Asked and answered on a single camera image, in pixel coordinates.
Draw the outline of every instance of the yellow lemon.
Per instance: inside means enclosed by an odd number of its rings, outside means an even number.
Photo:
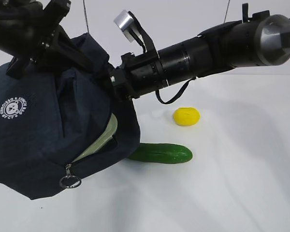
[[[200,113],[195,108],[179,108],[173,114],[175,123],[179,126],[192,126],[200,120]]]

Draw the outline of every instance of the cucumber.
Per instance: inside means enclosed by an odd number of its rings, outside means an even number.
[[[140,162],[177,164],[188,162],[192,157],[192,152],[185,146],[141,143],[128,159]]]

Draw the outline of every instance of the zipper pull ring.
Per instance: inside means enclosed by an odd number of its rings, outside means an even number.
[[[71,175],[71,171],[70,168],[72,167],[72,165],[69,163],[66,165],[66,175],[64,177],[62,177],[59,181],[59,185],[60,187],[64,188],[64,189],[74,189],[79,187],[82,184],[82,179],[75,176],[75,175]],[[63,184],[64,181],[68,181],[70,180],[70,182],[72,182],[71,185],[65,185]]]

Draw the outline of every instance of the navy blue bag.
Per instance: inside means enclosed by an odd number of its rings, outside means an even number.
[[[118,128],[95,154],[73,163],[72,175],[85,178],[126,158],[139,145],[140,130],[131,101],[113,102],[97,84],[108,54],[89,35],[73,42],[90,59],[94,74],[70,68],[60,75],[29,66],[20,80],[0,67],[0,183],[29,197],[63,190],[66,165],[105,130],[113,113]]]

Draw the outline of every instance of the bag logo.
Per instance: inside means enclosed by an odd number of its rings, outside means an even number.
[[[0,114],[3,118],[13,119],[22,115],[26,108],[27,101],[24,98],[10,98],[2,104]]]

